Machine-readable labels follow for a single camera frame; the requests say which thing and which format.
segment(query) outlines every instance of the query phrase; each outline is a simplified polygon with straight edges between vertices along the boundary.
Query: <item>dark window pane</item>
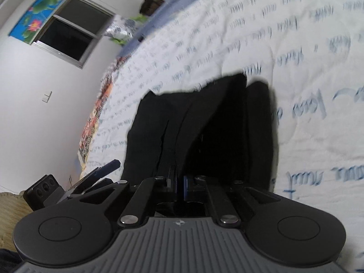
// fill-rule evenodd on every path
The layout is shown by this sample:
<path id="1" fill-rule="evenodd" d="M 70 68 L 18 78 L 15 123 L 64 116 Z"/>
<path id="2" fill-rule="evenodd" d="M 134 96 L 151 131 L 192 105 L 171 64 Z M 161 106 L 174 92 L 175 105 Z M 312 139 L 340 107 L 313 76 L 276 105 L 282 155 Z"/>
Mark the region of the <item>dark window pane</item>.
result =
<path id="1" fill-rule="evenodd" d="M 71 0 L 57 15 L 93 34 L 97 34 L 110 18 L 110 15 L 101 12 L 81 0 Z"/>
<path id="2" fill-rule="evenodd" d="M 39 41 L 75 60 L 80 60 L 92 37 L 80 32 L 65 23 L 54 20 Z"/>

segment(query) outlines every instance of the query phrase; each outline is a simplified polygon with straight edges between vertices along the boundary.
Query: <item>window frame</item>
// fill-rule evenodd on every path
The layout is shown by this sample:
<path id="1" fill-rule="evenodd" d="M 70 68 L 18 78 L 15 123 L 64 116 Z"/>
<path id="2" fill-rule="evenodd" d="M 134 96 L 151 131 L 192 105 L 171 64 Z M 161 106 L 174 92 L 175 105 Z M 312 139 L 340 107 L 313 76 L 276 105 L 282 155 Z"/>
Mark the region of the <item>window frame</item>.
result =
<path id="1" fill-rule="evenodd" d="M 106 21 L 106 23 L 104 24 L 103 27 L 101 27 L 101 29 L 99 30 L 99 32 L 97 34 L 93 34 L 92 32 L 89 32 L 87 30 L 85 30 L 84 28 L 76 25 L 75 23 L 70 22 L 67 19 L 64 19 L 63 17 L 60 17 L 57 13 L 59 13 L 63 7 L 65 7 L 68 2 L 70 2 L 71 0 L 64 0 L 62 4 L 60 4 L 57 9 L 55 9 L 53 11 L 53 13 L 50 15 L 50 17 L 47 19 L 47 21 L 45 22 L 45 24 L 43 25 L 43 27 L 39 30 L 39 32 L 37 33 L 37 35 L 35 36 L 32 45 L 35 45 L 47 52 L 49 52 L 50 54 L 55 55 L 56 57 L 59 57 L 61 59 L 63 59 L 64 61 L 67 61 L 68 63 L 71 63 L 75 66 L 77 66 L 78 68 L 82 69 L 83 66 L 85 65 L 86 61 L 88 60 L 88 58 L 90 57 L 92 51 L 95 49 L 96 45 L 98 44 L 98 42 L 100 41 L 100 39 L 102 38 L 103 33 L 106 31 L 107 27 L 110 25 L 110 23 L 112 22 L 112 19 L 114 18 L 115 13 L 113 13 L 112 11 L 106 9 L 105 7 L 91 1 L 91 0 L 81 0 L 82 2 L 89 4 L 90 6 L 96 8 L 97 10 L 110 15 L 110 18 Z M 80 60 L 76 60 L 66 54 L 64 54 L 63 52 L 58 51 L 57 49 L 39 41 L 39 39 L 43 36 L 43 34 L 47 31 L 47 29 L 49 28 L 49 26 L 52 24 L 52 21 L 54 20 L 59 20 L 67 25 L 70 25 L 71 27 L 77 29 L 78 31 L 83 32 L 84 34 L 87 34 L 88 36 L 91 36 L 93 39 L 90 42 L 90 44 L 88 45 L 88 47 L 86 48 L 85 52 L 83 53 L 83 55 L 81 56 Z"/>

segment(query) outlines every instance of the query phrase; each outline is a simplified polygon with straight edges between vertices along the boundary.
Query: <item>black garment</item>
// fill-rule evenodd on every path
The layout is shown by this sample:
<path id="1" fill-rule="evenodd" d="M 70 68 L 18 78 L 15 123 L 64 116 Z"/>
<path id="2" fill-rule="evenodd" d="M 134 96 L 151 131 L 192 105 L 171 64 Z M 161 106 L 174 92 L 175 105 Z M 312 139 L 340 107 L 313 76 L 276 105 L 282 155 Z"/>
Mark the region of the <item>black garment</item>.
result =
<path id="1" fill-rule="evenodd" d="M 272 156 L 268 87 L 262 82 L 246 87 L 246 77 L 238 74 L 199 92 L 149 92 L 128 133 L 122 178 L 138 185 L 176 172 L 268 189 Z"/>
<path id="2" fill-rule="evenodd" d="M 0 273 L 10 273 L 22 262 L 16 252 L 0 249 Z"/>

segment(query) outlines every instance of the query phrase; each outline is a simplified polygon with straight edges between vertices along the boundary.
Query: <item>beige fur rug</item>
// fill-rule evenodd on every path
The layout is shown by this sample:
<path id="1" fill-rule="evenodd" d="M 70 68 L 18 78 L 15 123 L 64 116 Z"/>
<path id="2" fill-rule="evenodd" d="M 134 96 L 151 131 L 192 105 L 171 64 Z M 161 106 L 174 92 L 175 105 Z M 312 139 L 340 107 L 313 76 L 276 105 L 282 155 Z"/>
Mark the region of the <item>beige fur rug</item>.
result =
<path id="1" fill-rule="evenodd" d="M 0 193 L 0 248 L 16 251 L 12 236 L 14 227 L 31 212 L 22 195 Z"/>

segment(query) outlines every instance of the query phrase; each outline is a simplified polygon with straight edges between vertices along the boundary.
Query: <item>gray ribbed panel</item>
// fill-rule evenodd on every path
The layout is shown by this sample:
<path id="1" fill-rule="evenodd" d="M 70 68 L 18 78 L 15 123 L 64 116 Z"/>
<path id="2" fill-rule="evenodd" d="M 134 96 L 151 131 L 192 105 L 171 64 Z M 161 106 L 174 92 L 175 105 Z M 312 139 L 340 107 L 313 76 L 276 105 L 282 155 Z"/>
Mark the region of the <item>gray ribbed panel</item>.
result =
<path id="1" fill-rule="evenodd" d="M 44 269 L 29 263 L 16 273 L 344 273 L 335 263 L 288 268 L 252 250 L 236 229 L 211 218 L 150 218 L 126 229 L 102 256 L 77 267 Z"/>

